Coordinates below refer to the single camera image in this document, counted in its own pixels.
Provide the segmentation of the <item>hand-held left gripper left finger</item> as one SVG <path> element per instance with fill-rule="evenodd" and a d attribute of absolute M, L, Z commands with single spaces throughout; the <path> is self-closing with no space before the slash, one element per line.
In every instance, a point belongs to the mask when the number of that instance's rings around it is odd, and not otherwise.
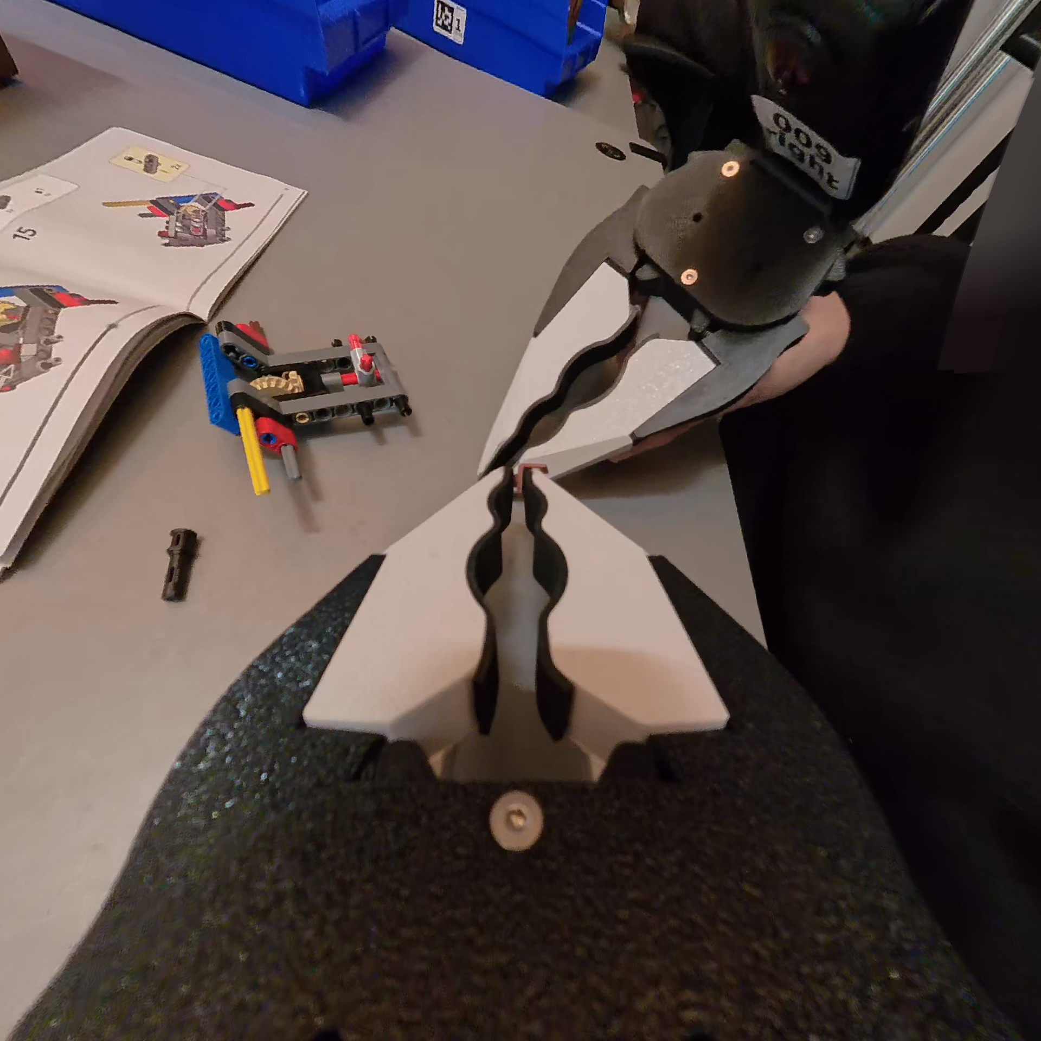
<path fill-rule="evenodd" d="M 383 553 L 303 710 L 310 730 L 416 743 L 436 776 L 486 733 L 499 689 L 484 596 L 502 573 L 514 476 L 493 469 Z"/>

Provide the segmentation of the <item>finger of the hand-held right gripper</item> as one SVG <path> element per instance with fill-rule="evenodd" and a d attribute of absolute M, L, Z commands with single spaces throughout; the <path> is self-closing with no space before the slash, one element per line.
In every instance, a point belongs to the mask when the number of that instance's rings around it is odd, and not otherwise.
<path fill-rule="evenodd" d="M 609 390 L 572 411 L 540 446 L 545 476 L 559 479 L 632 449 L 639 427 L 717 366 L 693 340 L 649 339 Z"/>
<path fill-rule="evenodd" d="M 607 262 L 596 266 L 528 342 L 488 434 L 478 477 L 520 459 L 582 371 L 618 355 L 639 315 L 629 278 Z"/>

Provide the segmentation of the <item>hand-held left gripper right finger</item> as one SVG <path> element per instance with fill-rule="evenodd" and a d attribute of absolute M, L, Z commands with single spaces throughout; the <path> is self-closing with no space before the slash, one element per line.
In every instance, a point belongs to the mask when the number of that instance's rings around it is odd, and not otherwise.
<path fill-rule="evenodd" d="M 538 618 L 536 705 L 598 775 L 623 744 L 722 730 L 730 714 L 644 550 L 540 473 L 523 501 Z"/>

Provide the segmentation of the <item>person's right forearm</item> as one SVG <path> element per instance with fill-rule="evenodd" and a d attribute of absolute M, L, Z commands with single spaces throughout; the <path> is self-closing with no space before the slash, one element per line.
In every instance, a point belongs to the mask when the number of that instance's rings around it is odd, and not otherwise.
<path fill-rule="evenodd" d="M 830 286 L 850 334 L 828 369 L 879 378 L 936 371 L 970 249 L 956 237 L 909 235 L 852 257 L 845 277 Z"/>

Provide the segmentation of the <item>black lego pin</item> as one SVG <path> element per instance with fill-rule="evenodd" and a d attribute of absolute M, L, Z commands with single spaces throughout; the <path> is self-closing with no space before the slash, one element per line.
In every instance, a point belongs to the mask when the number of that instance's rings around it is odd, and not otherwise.
<path fill-rule="evenodd" d="M 171 539 L 166 548 L 168 565 L 162 600 L 166 603 L 181 603 L 188 593 L 191 570 L 198 556 L 199 535 L 188 528 L 176 528 L 170 535 Z"/>

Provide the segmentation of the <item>grey blue lego assembly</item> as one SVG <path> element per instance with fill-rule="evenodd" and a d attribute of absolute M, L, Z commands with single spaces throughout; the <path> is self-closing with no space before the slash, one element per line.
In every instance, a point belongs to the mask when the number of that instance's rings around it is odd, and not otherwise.
<path fill-rule="evenodd" d="M 257 322 L 222 320 L 199 339 L 207 417 L 239 438 L 254 496 L 266 496 L 266 456 L 302 478 L 299 435 L 323 423 L 409 417 L 410 398 L 383 345 L 352 334 L 323 350 L 275 352 Z"/>

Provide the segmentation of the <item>lego instruction booklet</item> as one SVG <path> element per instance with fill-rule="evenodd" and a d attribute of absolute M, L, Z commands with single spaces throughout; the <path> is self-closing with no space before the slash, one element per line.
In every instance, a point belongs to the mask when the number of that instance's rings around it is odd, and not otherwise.
<path fill-rule="evenodd" d="M 115 127 L 1 195 L 7 572 L 139 361 L 214 316 L 307 193 Z"/>

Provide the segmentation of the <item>person's right hand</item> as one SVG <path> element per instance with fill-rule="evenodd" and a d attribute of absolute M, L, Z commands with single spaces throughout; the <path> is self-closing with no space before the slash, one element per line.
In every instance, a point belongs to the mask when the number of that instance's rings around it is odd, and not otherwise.
<path fill-rule="evenodd" d="M 717 418 L 782 397 L 834 363 L 850 336 L 850 313 L 839 293 L 814 295 L 802 309 L 806 334 L 775 359 L 747 393 L 718 413 Z"/>

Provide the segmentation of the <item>person's dark clothing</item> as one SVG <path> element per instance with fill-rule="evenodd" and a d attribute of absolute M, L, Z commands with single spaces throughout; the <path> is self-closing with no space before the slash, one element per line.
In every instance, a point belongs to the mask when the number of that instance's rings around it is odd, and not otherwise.
<path fill-rule="evenodd" d="M 1039 1039 L 1039 395 L 826 371 L 721 436 L 768 646 L 982 989 Z"/>

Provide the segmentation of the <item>blue storage bin white label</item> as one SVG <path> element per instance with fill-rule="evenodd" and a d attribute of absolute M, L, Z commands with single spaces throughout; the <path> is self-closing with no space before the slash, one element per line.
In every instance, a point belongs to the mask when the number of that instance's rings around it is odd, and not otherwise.
<path fill-rule="evenodd" d="M 396 28 L 501 80 L 548 97 L 596 58 L 604 1 L 409 1 Z"/>

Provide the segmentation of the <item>large blue storage bin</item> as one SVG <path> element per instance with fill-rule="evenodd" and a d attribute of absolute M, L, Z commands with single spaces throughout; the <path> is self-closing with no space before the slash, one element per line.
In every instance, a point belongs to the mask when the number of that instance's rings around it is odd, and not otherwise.
<path fill-rule="evenodd" d="M 59 1 L 304 107 L 384 49 L 407 1 Z"/>

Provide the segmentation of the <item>silver metal frame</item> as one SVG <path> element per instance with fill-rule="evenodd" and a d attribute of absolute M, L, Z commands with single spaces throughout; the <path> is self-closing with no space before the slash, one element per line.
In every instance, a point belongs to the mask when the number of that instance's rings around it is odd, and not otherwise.
<path fill-rule="evenodd" d="M 858 244 L 972 240 L 1039 62 L 1038 1 L 973 2 L 902 172 L 856 223 Z"/>

